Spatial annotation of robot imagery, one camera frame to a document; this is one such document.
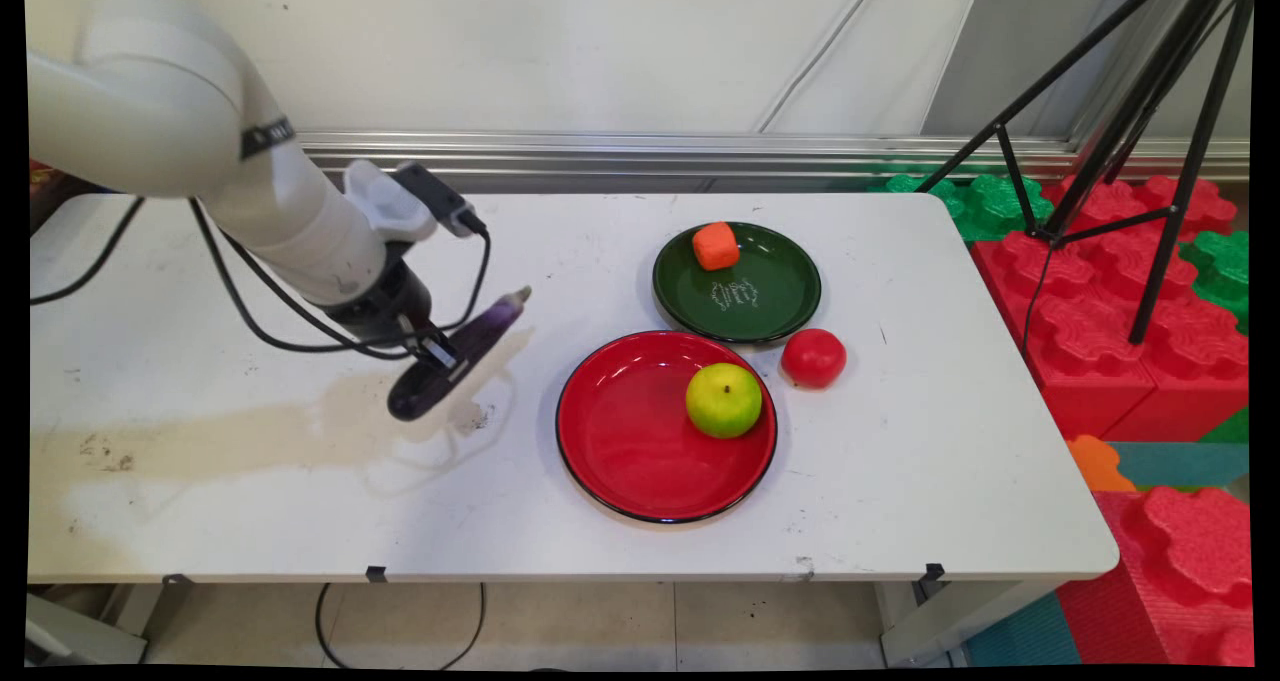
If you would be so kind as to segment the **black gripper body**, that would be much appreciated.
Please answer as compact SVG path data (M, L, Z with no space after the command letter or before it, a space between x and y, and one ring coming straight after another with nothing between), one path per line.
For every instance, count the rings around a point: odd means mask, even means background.
M374 347L416 347L438 340L431 321L433 301L426 285L399 256L392 253L381 275L347 303L324 306L329 320Z

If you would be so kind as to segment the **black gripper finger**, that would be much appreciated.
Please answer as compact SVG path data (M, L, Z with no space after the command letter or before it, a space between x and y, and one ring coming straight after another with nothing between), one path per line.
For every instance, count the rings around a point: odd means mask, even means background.
M434 325L421 329L419 362L440 375L457 375L468 366L461 349L456 349L448 335Z

